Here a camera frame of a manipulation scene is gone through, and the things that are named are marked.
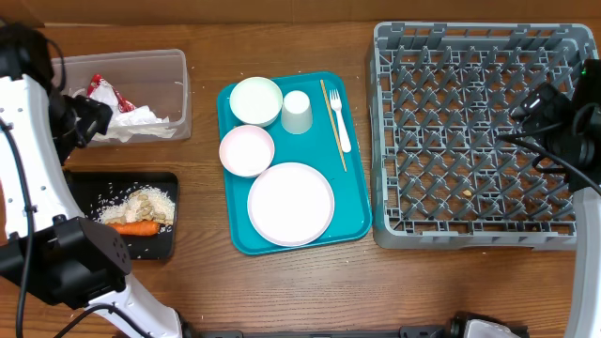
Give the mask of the white bowl with nuts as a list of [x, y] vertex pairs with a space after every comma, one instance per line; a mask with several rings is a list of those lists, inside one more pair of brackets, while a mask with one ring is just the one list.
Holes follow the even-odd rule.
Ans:
[[236, 84], [230, 94], [230, 109], [244, 124], [267, 127], [283, 106], [283, 93], [271, 79], [250, 77]]

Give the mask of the white paper cup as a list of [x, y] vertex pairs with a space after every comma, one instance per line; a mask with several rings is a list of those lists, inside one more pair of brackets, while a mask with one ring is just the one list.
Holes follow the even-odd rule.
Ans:
[[309, 96], [293, 90], [284, 96], [281, 121], [283, 128], [292, 134], [303, 134], [313, 125]]

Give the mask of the orange carrot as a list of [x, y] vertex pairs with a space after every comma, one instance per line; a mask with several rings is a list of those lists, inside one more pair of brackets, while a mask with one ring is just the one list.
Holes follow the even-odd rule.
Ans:
[[160, 232], [160, 224], [154, 221], [134, 223], [109, 223], [120, 235], [135, 237], [152, 237]]

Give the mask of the white plastic fork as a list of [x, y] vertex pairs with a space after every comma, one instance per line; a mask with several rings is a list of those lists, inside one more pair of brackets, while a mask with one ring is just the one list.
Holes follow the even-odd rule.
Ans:
[[342, 115], [343, 104], [337, 89], [333, 89], [330, 91], [330, 105], [336, 114], [337, 127], [339, 133], [339, 140], [341, 143], [341, 148], [344, 153], [348, 153], [351, 151], [351, 143], [347, 133], [347, 127]]

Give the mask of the red snack wrapper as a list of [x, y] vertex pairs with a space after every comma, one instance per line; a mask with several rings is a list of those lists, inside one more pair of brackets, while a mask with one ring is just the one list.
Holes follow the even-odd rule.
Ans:
[[120, 92], [99, 73], [94, 74], [91, 78], [90, 84], [86, 90], [86, 95], [92, 100], [116, 108], [120, 113], [128, 113], [136, 109], [130, 101], [126, 100]]

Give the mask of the white napkin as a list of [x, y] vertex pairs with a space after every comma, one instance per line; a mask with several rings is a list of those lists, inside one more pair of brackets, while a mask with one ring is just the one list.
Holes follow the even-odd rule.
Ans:
[[136, 108], [127, 113], [113, 113], [108, 130], [105, 134], [97, 133], [93, 137], [95, 142], [109, 142], [117, 140], [127, 143], [134, 135], [154, 135], [160, 138], [171, 138], [176, 129], [159, 127], [159, 124], [169, 123], [166, 118], [158, 118], [148, 106]]
[[71, 96], [73, 98], [84, 96], [96, 100], [108, 105], [116, 114], [121, 113], [116, 93], [111, 86], [101, 85], [98, 87], [81, 88], [73, 92]]

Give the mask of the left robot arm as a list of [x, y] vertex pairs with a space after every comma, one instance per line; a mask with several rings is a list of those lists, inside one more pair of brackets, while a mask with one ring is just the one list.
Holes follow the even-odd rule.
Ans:
[[1, 274], [22, 296], [100, 315], [130, 337], [189, 337], [181, 314], [134, 277], [119, 233], [87, 219], [69, 190], [66, 159], [107, 131], [112, 111], [64, 94], [53, 81], [55, 50], [28, 26], [1, 28]]

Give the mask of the pink bowl with crumbs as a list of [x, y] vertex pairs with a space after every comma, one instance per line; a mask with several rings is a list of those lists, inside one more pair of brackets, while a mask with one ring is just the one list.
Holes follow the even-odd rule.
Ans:
[[275, 144], [262, 128], [253, 125], [235, 127], [222, 139], [219, 157], [222, 166], [238, 177], [257, 177], [270, 167]]

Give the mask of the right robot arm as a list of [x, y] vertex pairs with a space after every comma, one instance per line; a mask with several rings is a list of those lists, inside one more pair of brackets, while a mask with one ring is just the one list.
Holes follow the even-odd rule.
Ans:
[[600, 335], [600, 61], [583, 63], [572, 97], [552, 84], [535, 88], [511, 118], [520, 133], [499, 137], [538, 154], [541, 174], [563, 174], [572, 193], [577, 260], [572, 305], [564, 335]]

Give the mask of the white round plate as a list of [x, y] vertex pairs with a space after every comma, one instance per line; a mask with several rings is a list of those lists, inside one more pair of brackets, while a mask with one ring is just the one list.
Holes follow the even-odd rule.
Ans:
[[283, 247], [318, 239], [330, 226], [335, 199], [328, 180], [299, 162], [276, 164], [253, 183], [247, 210], [254, 230]]

